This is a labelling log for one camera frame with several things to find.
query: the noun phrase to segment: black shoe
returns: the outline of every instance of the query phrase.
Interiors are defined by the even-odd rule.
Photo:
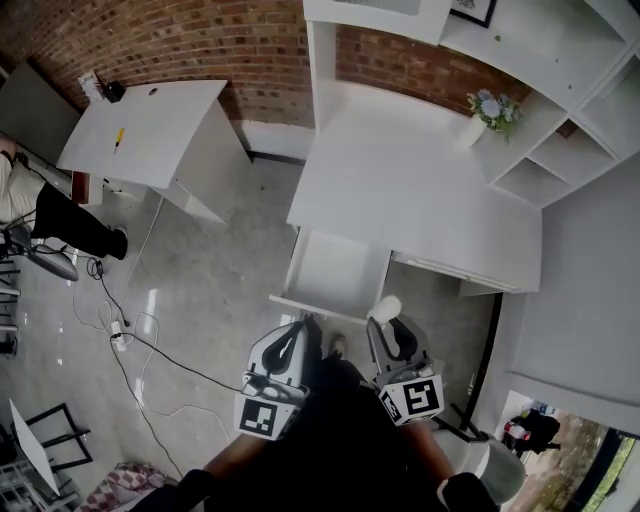
[[[118,226],[117,228],[115,228],[113,230],[114,233],[119,235],[119,238],[124,238],[124,247],[119,250],[117,252],[117,254],[113,254],[112,256],[114,258],[117,258],[119,260],[123,260],[127,257],[127,254],[129,254],[129,235],[127,233],[127,228],[125,228],[124,226]]]

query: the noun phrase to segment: tiled floor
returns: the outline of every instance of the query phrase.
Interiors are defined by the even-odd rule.
[[[152,319],[141,315],[137,334],[153,343],[157,332],[158,346],[178,361],[239,385],[251,345],[287,313],[268,296],[282,290],[295,242],[286,216],[299,176],[299,167],[257,161],[240,180],[236,210],[227,229],[196,221],[165,202],[133,273],[159,196],[149,192],[142,203],[136,203],[111,195],[95,208],[105,223],[128,227],[129,256],[124,262],[106,262],[105,282],[117,299],[126,292],[122,305],[132,324],[138,312],[158,319],[157,330]],[[97,308],[104,292],[84,272],[84,260],[79,265],[77,313],[83,322],[100,326]],[[76,320],[74,285],[30,262],[21,266],[20,351],[15,359],[2,360],[4,371],[0,371],[3,424],[8,424],[8,398],[25,417],[66,402],[77,422],[92,431],[87,445],[95,462],[68,471],[81,492],[90,491],[122,460],[149,462],[176,476],[125,386],[107,336]],[[455,279],[396,263],[390,267],[385,292],[396,293],[404,302],[404,312],[425,328],[433,356],[447,365],[447,396],[464,405],[484,346],[493,298],[458,298]],[[100,311],[106,321],[108,307],[102,305]],[[323,325],[327,338],[335,331],[350,338],[349,359],[372,377],[364,329],[336,322]],[[118,354],[134,388],[149,353],[147,347],[132,342]],[[233,394],[157,355],[146,369],[144,395],[148,406],[164,414],[184,404],[214,410],[234,436]],[[147,412],[183,472],[201,467],[226,443],[211,413],[188,408],[166,418]]]

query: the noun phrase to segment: yellow pen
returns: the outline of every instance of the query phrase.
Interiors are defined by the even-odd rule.
[[[124,135],[124,128],[120,128],[120,131],[118,132],[118,139],[116,140],[116,147],[113,149],[113,154],[116,154],[116,151],[118,150],[118,146],[120,145],[120,141],[122,141],[122,136]]]

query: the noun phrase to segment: red brick wall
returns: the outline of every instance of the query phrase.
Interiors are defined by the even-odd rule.
[[[226,79],[232,119],[313,126],[302,0],[6,0],[0,60],[25,58],[81,108],[91,69],[126,86]]]
[[[443,46],[343,25],[338,77],[430,101],[471,115],[467,93],[489,89],[522,101],[530,89],[510,75]]]
[[[0,63],[31,62],[76,106],[77,78],[143,83],[226,79],[231,119],[313,126],[302,0],[5,0]],[[468,113],[466,93],[524,98],[528,88],[470,57],[373,30],[340,27],[338,76]]]

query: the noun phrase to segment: power cord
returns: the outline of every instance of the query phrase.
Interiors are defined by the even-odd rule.
[[[155,213],[155,216],[154,216],[154,218],[153,218],[153,221],[151,222],[151,226],[150,226],[150,228],[149,228],[149,232],[147,233],[147,236],[146,236],[146,238],[145,238],[145,240],[144,240],[144,242],[143,242],[143,244],[142,244],[142,247],[141,247],[141,249],[140,249],[140,252],[138,253],[138,256],[136,257],[136,260],[135,260],[135,262],[134,262],[134,264],[133,264],[133,267],[132,267],[132,269],[131,269],[131,273],[129,274],[129,277],[127,278],[127,282],[126,282],[125,287],[124,287],[124,289],[123,289],[123,292],[122,292],[122,296],[121,296],[120,303],[124,300],[124,296],[125,296],[125,294],[126,294],[126,292],[127,292],[127,289],[128,289],[128,287],[129,287],[129,283],[130,283],[130,281],[131,281],[131,278],[132,278],[132,276],[133,276],[133,273],[134,273],[134,271],[135,271],[135,268],[136,268],[136,266],[137,266],[137,264],[138,264],[138,262],[139,262],[139,260],[140,260],[140,257],[142,256],[142,252],[144,251],[144,249],[145,249],[145,247],[146,247],[146,245],[147,245],[147,242],[149,241],[149,238],[150,238],[150,236],[151,236],[151,232],[153,231],[153,227],[155,226],[156,221],[158,220],[158,217],[159,217],[159,215],[160,215],[160,211],[161,211],[161,209],[162,209],[163,204],[164,204],[164,198],[162,198],[162,199],[160,200],[159,204],[158,204],[158,209],[156,210],[156,213]],[[118,302],[113,298],[113,296],[109,293],[109,291],[108,291],[108,289],[107,289],[107,287],[106,287],[106,285],[105,285],[105,282],[104,282],[104,267],[103,267],[103,265],[102,265],[102,262],[100,262],[99,260],[97,260],[97,259],[96,259],[96,258],[94,258],[93,256],[84,256],[84,255],[79,255],[79,254],[77,253],[77,251],[76,251],[75,253],[73,253],[73,252],[65,251],[65,249],[66,249],[66,247],[63,247],[63,248],[61,249],[61,251],[62,251],[62,252],[67,252],[68,254],[71,254],[72,256],[76,256],[76,257],[78,257],[78,258],[86,258],[86,259],[87,259],[87,274],[88,274],[89,276],[91,276],[94,280],[96,280],[96,281],[100,281],[100,282],[101,282],[101,284],[102,284],[102,286],[103,286],[103,288],[104,288],[105,293],[107,294],[107,296],[109,297],[109,299],[111,299],[111,301],[116,305],[116,307],[118,308],[118,310],[119,310],[120,314],[122,315],[122,319],[123,319],[123,323],[124,323],[124,325],[125,325],[125,326],[127,326],[127,327],[129,327],[129,326],[130,326],[130,323],[125,319],[124,312],[123,312],[123,310],[122,310],[122,307],[120,306],[120,303],[118,303]],[[106,301],[106,300],[103,300],[103,301],[98,305],[97,313],[98,313],[98,318],[100,319],[100,323],[102,324],[102,328],[97,327],[97,326],[92,325],[92,324],[89,324],[89,323],[85,323],[85,322],[83,322],[83,321],[80,319],[80,317],[79,317],[79,315],[78,315],[78,312],[77,312],[77,310],[76,310],[76,306],[75,306],[76,288],[77,288],[77,284],[76,284],[76,285],[74,285],[74,288],[73,288],[73,300],[72,300],[72,305],[73,305],[73,312],[74,312],[74,315],[76,316],[76,319],[78,320],[78,322],[79,322],[81,325],[84,325],[84,326],[86,326],[86,327],[91,327],[92,329],[94,329],[94,330],[96,330],[96,331],[99,331],[99,332],[108,332],[108,327],[105,325],[105,323],[104,323],[104,321],[103,321],[103,319],[102,319],[102,316],[100,315],[100,307],[102,306],[102,304],[107,304],[107,305],[109,306],[109,322],[112,322],[112,321],[113,321],[113,308],[111,307],[111,303],[110,303],[110,302],[108,302],[108,301]],[[152,345],[150,345],[149,343],[147,343],[145,340],[142,340],[142,339],[140,339],[138,336],[136,336],[136,335],[135,335],[136,328],[137,328],[137,325],[138,325],[138,319],[140,318],[140,315],[147,315],[147,316],[151,317],[153,320],[155,320],[155,322],[156,322],[156,339],[155,339],[155,342],[154,342],[154,345],[153,345],[153,346],[152,346]],[[135,323],[134,323],[134,327],[133,327],[133,333],[122,333],[122,334],[119,334],[119,335],[116,335],[116,336],[112,336],[112,337],[110,338],[110,340],[109,340],[109,342],[110,342],[109,344],[111,345],[111,352],[113,353],[113,355],[114,355],[114,357],[115,357],[115,359],[116,359],[116,362],[118,363],[118,366],[120,367],[120,370],[122,371],[122,374],[124,375],[125,382],[126,382],[126,384],[127,384],[127,388],[129,389],[129,392],[131,393],[131,395],[132,395],[132,396],[133,396],[133,398],[135,399],[135,401],[136,401],[136,405],[137,405],[138,409],[140,410],[140,413],[142,414],[142,417],[144,418],[145,422],[146,422],[146,423],[147,423],[147,425],[149,426],[149,429],[151,430],[151,433],[152,433],[152,435],[153,435],[153,438],[155,439],[156,443],[158,443],[158,445],[163,449],[163,451],[164,451],[164,452],[165,452],[165,454],[167,455],[167,458],[169,459],[169,461],[171,462],[171,464],[173,465],[173,467],[176,469],[176,471],[178,472],[178,474],[180,475],[180,477],[182,477],[182,473],[181,473],[180,469],[178,468],[177,464],[176,464],[176,463],[175,463],[175,461],[171,458],[171,455],[169,454],[169,451],[167,450],[167,448],[166,448],[166,447],[165,447],[165,446],[160,442],[160,440],[158,439],[158,436],[156,435],[156,433],[155,433],[155,431],[154,431],[154,429],[153,429],[153,427],[152,427],[151,423],[149,422],[149,419],[148,419],[148,418],[146,417],[146,415],[144,414],[144,411],[143,411],[144,403],[141,403],[141,401],[138,399],[138,397],[137,397],[137,396],[136,396],[136,394],[134,393],[133,389],[131,388],[131,385],[129,384],[129,379],[128,379],[128,377],[127,377],[127,373],[126,373],[126,371],[125,371],[125,369],[124,369],[124,366],[122,365],[122,363],[121,363],[121,361],[120,361],[120,358],[118,357],[118,355],[117,355],[117,353],[116,353],[116,351],[115,351],[115,349],[114,349],[114,347],[113,347],[113,340],[114,340],[114,339],[117,339],[117,338],[119,338],[119,337],[121,337],[121,336],[123,336],[123,335],[125,335],[125,334],[126,334],[126,335],[129,335],[129,336],[130,336],[130,339],[129,339],[129,341],[127,341],[126,343],[123,343],[123,346],[127,346],[127,345],[129,345],[129,343],[131,343],[131,341],[133,341],[134,339],[136,339],[136,340],[140,341],[141,343],[143,343],[144,345],[146,345],[146,346],[148,346],[148,347],[150,347],[150,348],[152,349],[151,353],[149,354],[149,357],[147,358],[147,360],[146,360],[145,364],[144,364],[144,365],[143,365],[143,367],[142,367],[142,372],[141,372],[141,383],[140,383],[140,388],[141,388],[141,394],[142,394],[142,396],[143,396],[145,399],[146,399],[146,397],[144,396],[144,391],[143,391],[143,386],[144,386],[144,374],[145,374],[146,367],[147,367],[147,365],[149,364],[149,362],[150,362],[150,360],[151,360],[151,358],[153,357],[153,354],[154,354],[155,352],[158,352],[160,355],[162,355],[164,358],[166,358],[168,361],[172,362],[172,363],[173,363],[173,364],[175,364],[176,366],[179,366],[180,368],[182,368],[182,369],[184,369],[184,370],[186,370],[186,371],[192,372],[192,373],[194,373],[194,374],[196,374],[196,375],[198,375],[198,376],[200,376],[200,377],[202,377],[202,378],[204,378],[204,379],[207,379],[207,380],[209,380],[209,381],[211,381],[211,382],[213,382],[213,383],[215,383],[215,384],[217,384],[217,385],[219,385],[219,386],[221,386],[221,387],[223,387],[223,388],[226,388],[226,389],[228,389],[228,390],[230,390],[230,391],[239,391],[239,390],[236,390],[235,388],[233,388],[233,387],[231,387],[231,386],[228,386],[228,385],[226,385],[226,384],[223,384],[222,382],[219,382],[219,381],[217,381],[217,380],[215,380],[215,379],[212,379],[212,378],[210,378],[210,377],[208,377],[208,376],[206,376],[206,375],[204,375],[204,374],[202,374],[202,373],[198,372],[197,370],[193,370],[193,369],[191,369],[191,368],[189,368],[189,367],[187,367],[187,366],[184,366],[184,365],[182,365],[182,364],[180,364],[180,363],[178,363],[178,362],[174,361],[173,359],[171,359],[171,358],[170,358],[169,356],[167,356],[164,352],[162,352],[162,351],[158,350],[158,348],[157,348],[157,344],[158,344],[158,331],[159,331],[159,329],[160,329],[160,324],[159,324],[158,319],[157,319],[156,317],[154,317],[153,315],[149,315],[148,313],[145,313],[145,312],[140,312],[140,313],[138,314],[138,316],[136,317],[136,321],[135,321]],[[184,410],[186,410],[186,409],[195,409],[195,410],[198,410],[198,411],[207,412],[207,413],[209,413],[209,414],[212,414],[212,415],[214,415],[214,416],[216,417],[216,419],[218,420],[218,423],[220,424],[220,427],[222,428],[222,431],[224,432],[224,435],[225,435],[225,438],[226,438],[226,441],[227,441],[227,445],[228,445],[228,444],[230,444],[230,439],[229,439],[229,434],[228,434],[228,432],[227,432],[227,429],[225,428],[224,423],[222,422],[222,419],[220,418],[220,416],[218,415],[218,413],[216,413],[215,411],[212,411],[212,410],[210,410],[210,409],[205,409],[205,408],[203,408],[203,407],[198,407],[198,406],[195,406],[195,405],[190,405],[190,404],[185,404],[185,405],[183,405],[182,407],[180,407],[179,409],[177,409],[176,411],[174,411],[174,412],[172,412],[172,413],[170,413],[170,414],[164,414],[164,413],[161,413],[161,412],[155,411],[155,410],[153,410],[153,408],[151,408],[151,406],[149,406],[149,407],[148,407],[148,409],[149,409],[149,411],[150,411],[152,414],[155,414],[155,415],[157,415],[157,416],[162,416],[162,417],[165,417],[165,418],[172,418],[173,416],[175,416],[175,415],[179,414],[180,412],[182,412],[182,411],[184,411]]]
[[[94,258],[93,256],[88,257],[87,258],[87,274],[89,274],[89,276],[92,277],[95,281],[100,281],[100,283],[102,284],[102,287],[104,288],[104,292],[107,294],[107,297],[111,299],[111,302],[113,302],[118,308],[118,310],[120,311],[120,314],[122,315],[122,321],[124,322],[125,327],[129,327],[131,323],[124,316],[124,311],[122,311],[120,304],[116,301],[116,299],[114,299],[111,296],[111,294],[109,293],[109,290],[107,290],[107,285],[104,284],[104,277],[103,277],[104,267],[102,266],[102,262]]]
[[[144,376],[145,376],[145,372],[147,370],[147,366],[151,362],[151,358],[153,357],[153,354],[157,351],[157,348],[158,348],[158,333],[160,331],[160,322],[158,321],[158,319],[155,316],[150,315],[149,313],[146,313],[144,311],[141,311],[140,313],[138,313],[138,316],[136,317],[135,324],[133,326],[133,332],[134,333],[136,332],[137,327],[138,327],[138,320],[140,319],[140,316],[142,316],[142,315],[145,315],[146,317],[152,319],[156,323],[156,331],[155,331],[155,339],[154,339],[154,342],[153,342],[153,349],[149,353],[149,357],[147,357],[147,360],[142,365],[142,371],[140,372],[140,395],[144,400],[147,401],[148,410],[152,414],[155,414],[156,416],[162,416],[164,418],[173,418],[174,416],[176,416],[177,414],[181,413],[182,411],[184,411],[186,409],[195,409],[197,411],[201,411],[201,412],[206,412],[206,413],[212,414],[218,420],[218,424],[220,425],[220,428],[222,429],[222,432],[224,433],[224,437],[227,440],[227,445],[231,444],[231,440],[229,439],[229,433],[227,432],[227,429],[224,426],[222,418],[220,418],[220,415],[217,412],[212,411],[211,409],[206,409],[204,407],[199,407],[197,405],[191,405],[191,404],[184,404],[182,407],[180,407],[179,409],[177,409],[177,410],[175,410],[175,411],[173,411],[172,413],[169,413],[169,414],[165,414],[163,412],[159,412],[159,411],[156,411],[156,410],[153,409],[153,407],[151,406],[151,403],[149,402],[149,399],[144,394]],[[129,343],[131,343],[134,339],[135,339],[134,337],[131,337],[131,339],[125,344],[125,346],[129,345]],[[144,402],[142,402],[140,399],[138,399],[138,401],[141,402],[140,405],[142,405],[143,407],[145,406]]]
[[[241,390],[236,389],[232,386],[229,386],[227,384],[224,384],[216,379],[213,379],[211,377],[208,377],[207,375],[205,375],[204,373],[200,373],[198,370],[194,370],[192,368],[189,368],[188,366],[185,366],[183,364],[178,363],[177,361],[171,359],[167,354],[165,354],[164,352],[162,352],[162,350],[160,350],[157,347],[154,347],[153,345],[151,345],[151,343],[146,342],[145,340],[143,340],[142,338],[139,338],[138,336],[136,336],[133,333],[129,333],[129,332],[124,332],[124,333],[118,333],[118,334],[114,334],[112,335],[109,339],[110,340],[117,340],[118,338],[120,338],[123,335],[127,335],[127,336],[131,336],[133,339],[138,340],[140,343],[142,343],[143,345],[146,345],[147,347],[153,349],[155,352],[157,352],[158,354],[160,354],[162,357],[164,357],[167,361],[170,361],[171,363],[175,364],[176,366],[179,366],[180,368],[182,368],[183,370],[186,370],[188,372],[191,372],[195,375],[198,375],[200,377],[202,377],[203,379],[207,379],[208,381],[213,382],[214,384],[217,384],[218,386],[228,389],[229,391],[237,391],[237,392],[241,392]]]
[[[158,439],[158,436],[156,435],[156,431],[153,430],[153,427],[151,426],[151,422],[149,421],[149,419],[147,418],[146,414],[142,410],[142,406],[140,405],[140,402],[138,401],[138,398],[136,397],[136,394],[133,392],[133,389],[131,389],[131,384],[129,384],[129,378],[127,377],[127,372],[125,371],[124,366],[122,366],[122,363],[120,362],[120,358],[118,357],[118,354],[116,354],[116,350],[113,348],[113,343],[109,343],[109,345],[111,345],[111,352],[113,353],[113,357],[116,358],[116,362],[118,363],[118,366],[120,367],[120,370],[122,370],[122,375],[124,375],[124,381],[127,384],[127,388],[129,388],[129,392],[131,393],[131,396],[136,401],[136,405],[138,406],[138,409],[140,410],[140,414],[142,414],[142,417],[144,418],[144,421],[146,421],[147,425],[149,425],[149,430],[151,430],[151,435],[156,440],[156,443],[158,443],[158,445],[160,445],[160,448],[162,448],[164,450],[164,453],[167,454],[167,458],[169,459],[171,464],[173,464],[173,467],[176,468],[176,471],[180,475],[180,478],[184,478],[184,475],[182,474],[182,471],[180,471],[180,468],[178,468],[178,465],[171,458],[171,455],[169,455],[169,450],[167,450],[167,447],[160,442],[160,439]]]

